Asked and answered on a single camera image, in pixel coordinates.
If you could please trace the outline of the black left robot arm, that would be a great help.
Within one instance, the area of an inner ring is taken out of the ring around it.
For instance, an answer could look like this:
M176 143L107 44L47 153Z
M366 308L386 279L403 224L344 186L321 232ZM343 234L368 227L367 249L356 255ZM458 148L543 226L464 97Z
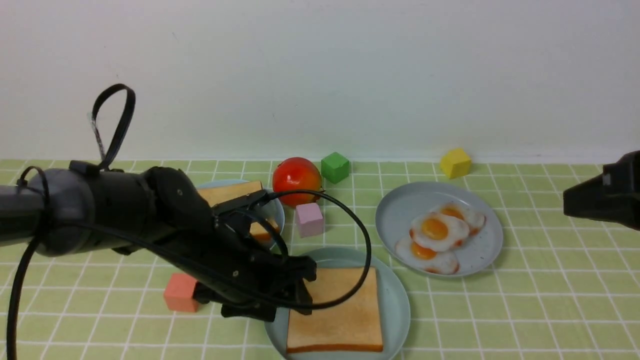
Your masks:
M1 246L28 243L44 228L36 251L47 257L111 249L130 255L140 239L171 256L166 261L196 280L187 302L222 305L224 317L275 319L276 309L311 305L308 256L272 254L254 235L266 217L264 189L209 203L181 170L152 167L141 174L82 169L45 171L1 187Z

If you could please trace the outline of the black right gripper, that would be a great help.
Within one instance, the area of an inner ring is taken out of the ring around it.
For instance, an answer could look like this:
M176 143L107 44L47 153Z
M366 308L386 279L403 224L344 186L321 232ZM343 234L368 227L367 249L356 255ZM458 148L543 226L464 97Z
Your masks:
M563 191L563 214L640 230L640 152L604 164L601 174Z

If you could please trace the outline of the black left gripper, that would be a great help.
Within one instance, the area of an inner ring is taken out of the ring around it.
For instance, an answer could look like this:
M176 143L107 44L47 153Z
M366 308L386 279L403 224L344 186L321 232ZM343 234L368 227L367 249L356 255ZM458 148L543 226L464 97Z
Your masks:
M317 280L310 256L273 254L214 215L196 189L155 192L155 254L195 278L196 300L222 305L222 316L275 319L277 308L310 316Z

